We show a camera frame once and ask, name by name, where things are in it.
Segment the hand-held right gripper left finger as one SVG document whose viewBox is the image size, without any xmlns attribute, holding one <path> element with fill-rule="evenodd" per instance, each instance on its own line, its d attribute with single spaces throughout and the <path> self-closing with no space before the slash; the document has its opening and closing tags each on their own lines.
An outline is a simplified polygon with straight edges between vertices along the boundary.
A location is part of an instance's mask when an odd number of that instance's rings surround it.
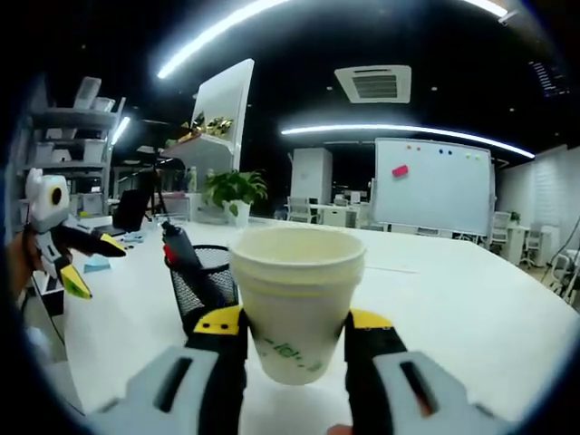
<svg viewBox="0 0 580 435">
<path fill-rule="evenodd" d="M 237 434 L 247 386 L 246 315 L 202 315 L 183 347 L 168 348 L 92 414 L 95 434 Z"/>
</svg>

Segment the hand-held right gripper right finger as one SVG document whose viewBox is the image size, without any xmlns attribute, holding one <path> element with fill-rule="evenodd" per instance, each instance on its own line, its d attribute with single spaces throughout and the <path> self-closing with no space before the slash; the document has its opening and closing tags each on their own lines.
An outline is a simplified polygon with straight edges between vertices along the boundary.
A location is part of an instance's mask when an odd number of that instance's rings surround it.
<svg viewBox="0 0 580 435">
<path fill-rule="evenodd" d="M 464 385 L 407 350 L 386 318 L 353 309 L 344 321 L 345 389 L 354 434 L 509 434 L 511 425 L 471 403 Z"/>
</svg>

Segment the person's left hand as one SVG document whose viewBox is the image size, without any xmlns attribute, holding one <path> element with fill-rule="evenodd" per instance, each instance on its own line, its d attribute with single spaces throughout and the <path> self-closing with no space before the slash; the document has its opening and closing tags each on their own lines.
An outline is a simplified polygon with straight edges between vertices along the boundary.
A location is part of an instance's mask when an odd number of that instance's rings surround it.
<svg viewBox="0 0 580 435">
<path fill-rule="evenodd" d="M 42 262 L 33 235 L 23 231 L 14 236 L 5 248 L 11 295 L 17 301 L 34 271 L 42 270 Z"/>
</svg>

